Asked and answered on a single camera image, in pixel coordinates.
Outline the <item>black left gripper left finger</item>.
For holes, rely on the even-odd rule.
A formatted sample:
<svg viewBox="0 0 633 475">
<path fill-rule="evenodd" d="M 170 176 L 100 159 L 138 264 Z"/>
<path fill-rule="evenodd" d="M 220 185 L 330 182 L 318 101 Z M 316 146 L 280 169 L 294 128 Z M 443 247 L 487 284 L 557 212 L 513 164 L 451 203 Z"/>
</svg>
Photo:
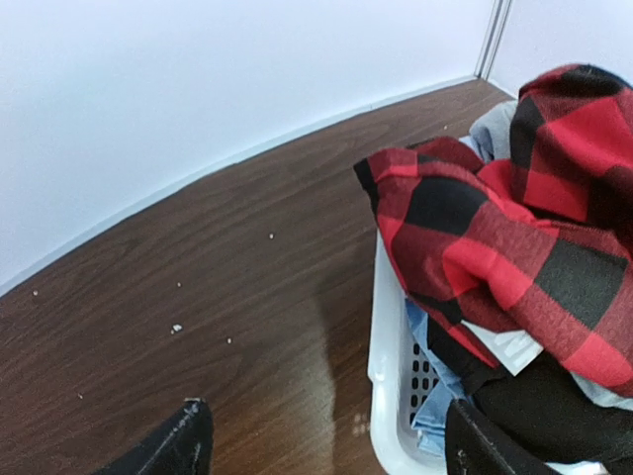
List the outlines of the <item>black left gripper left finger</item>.
<svg viewBox="0 0 633 475">
<path fill-rule="evenodd" d="M 146 438 L 95 474 L 210 474 L 213 447 L 214 422 L 208 403 L 186 399 Z"/>
</svg>

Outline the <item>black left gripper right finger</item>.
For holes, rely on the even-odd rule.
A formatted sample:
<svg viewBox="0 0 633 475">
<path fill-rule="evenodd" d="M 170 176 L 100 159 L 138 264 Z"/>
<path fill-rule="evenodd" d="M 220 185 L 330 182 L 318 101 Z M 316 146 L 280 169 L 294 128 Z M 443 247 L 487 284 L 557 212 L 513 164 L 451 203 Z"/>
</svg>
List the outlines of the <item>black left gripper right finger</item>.
<svg viewBox="0 0 633 475">
<path fill-rule="evenodd" d="M 445 429 L 449 475 L 557 474 L 465 400 L 453 400 Z"/>
</svg>

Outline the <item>red black plaid shirt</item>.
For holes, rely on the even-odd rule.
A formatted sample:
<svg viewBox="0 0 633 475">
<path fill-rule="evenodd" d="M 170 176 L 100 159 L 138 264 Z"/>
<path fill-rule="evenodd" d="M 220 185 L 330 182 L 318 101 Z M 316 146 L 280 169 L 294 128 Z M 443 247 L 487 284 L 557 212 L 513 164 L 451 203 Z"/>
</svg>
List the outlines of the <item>red black plaid shirt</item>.
<svg viewBox="0 0 633 475">
<path fill-rule="evenodd" d="M 359 161 L 387 255 L 439 331 L 525 331 L 565 369 L 632 393 L 632 88 L 589 64 L 519 92 L 506 159 L 447 137 Z"/>
</svg>

